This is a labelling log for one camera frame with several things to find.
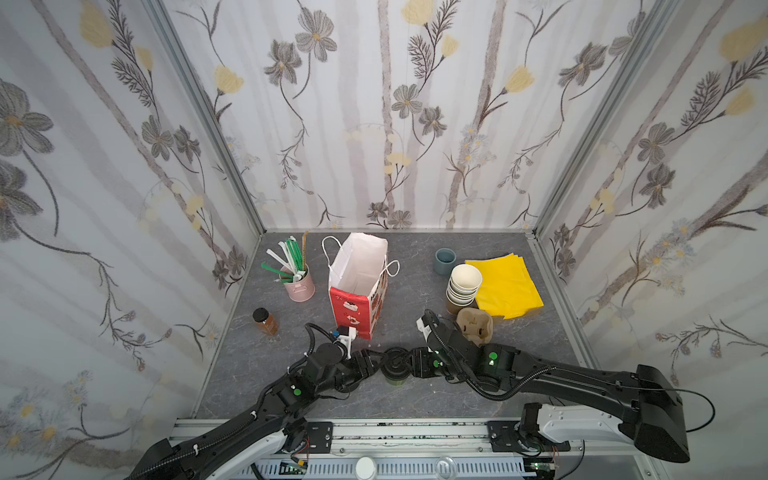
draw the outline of paper bag handle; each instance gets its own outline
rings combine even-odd
[[[393,263],[397,263],[397,271],[396,271],[396,272],[394,272],[394,273],[392,273],[392,272],[390,272],[390,271],[389,271],[389,266],[390,266],[390,265],[392,265]],[[382,270],[382,273],[384,273],[384,272],[386,272],[386,274],[387,274],[387,275],[389,275],[389,276],[395,276],[395,275],[397,275],[398,273],[400,273],[400,260],[393,260],[393,261],[391,261],[391,262],[387,263],[387,264],[384,266],[384,270]]]
[[[323,238],[323,241],[320,242],[321,245],[323,245],[323,253],[326,254],[326,260],[328,260],[328,270],[331,270],[331,259],[328,257],[328,252],[326,251],[326,240],[329,238],[333,238],[336,243],[339,244],[339,248],[341,248],[341,242],[339,242],[339,239],[334,237],[333,235],[329,235],[328,237]]]

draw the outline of yellow napkin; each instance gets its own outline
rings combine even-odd
[[[511,319],[544,306],[521,257],[510,253],[506,257],[467,260],[466,263],[482,273],[482,285],[476,297],[480,310]]]

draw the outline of gray table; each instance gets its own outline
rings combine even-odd
[[[400,260],[398,276],[390,279],[379,323],[371,341],[357,339],[353,348],[383,351],[390,346],[410,349],[423,346],[424,337],[415,321],[425,308],[447,315],[447,279],[432,271],[432,256],[440,247],[453,249],[459,261],[495,258],[507,253],[523,257],[544,309],[532,318],[508,320],[494,325],[493,342],[513,345],[537,356],[577,364],[560,318],[554,309],[525,235],[522,233],[377,233],[389,241],[389,258]],[[224,338],[197,417],[228,419],[255,403],[263,385],[286,371],[308,345],[305,322],[331,329],[335,326],[328,297],[328,266],[320,241],[324,233],[307,237],[307,263],[316,284],[315,296],[305,303],[292,302],[275,275],[258,267],[267,260],[267,248],[277,250],[286,233],[268,233],[257,253],[240,302]],[[347,233],[340,233],[343,241]],[[335,253],[338,246],[333,244]],[[274,337],[264,335],[251,319],[258,307],[267,308],[280,324]],[[314,418],[371,417],[492,417],[518,416],[526,402],[542,401],[538,395],[520,394],[506,402],[483,399],[467,385],[449,385],[444,379],[409,378],[402,386],[391,386],[383,375],[367,379],[345,401],[320,400],[311,412]]]

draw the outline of floral wallpaper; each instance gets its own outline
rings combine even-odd
[[[271,228],[532,228],[653,2],[165,0]]]
[[[656,366],[717,406],[675,478],[766,467],[744,439],[768,420],[767,15],[682,2],[540,236],[603,368]]]
[[[6,3],[0,42],[0,471],[122,476],[190,415],[256,237],[140,4]]]

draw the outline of red and white paper bag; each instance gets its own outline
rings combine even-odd
[[[326,251],[326,240],[333,238],[340,247],[336,259]],[[400,271],[400,262],[387,263],[386,239],[366,233],[350,233],[339,242],[336,237],[323,238],[323,252],[328,260],[328,295],[337,326],[354,326],[357,335],[371,339],[381,313],[388,278]],[[389,266],[397,263],[397,271]]]

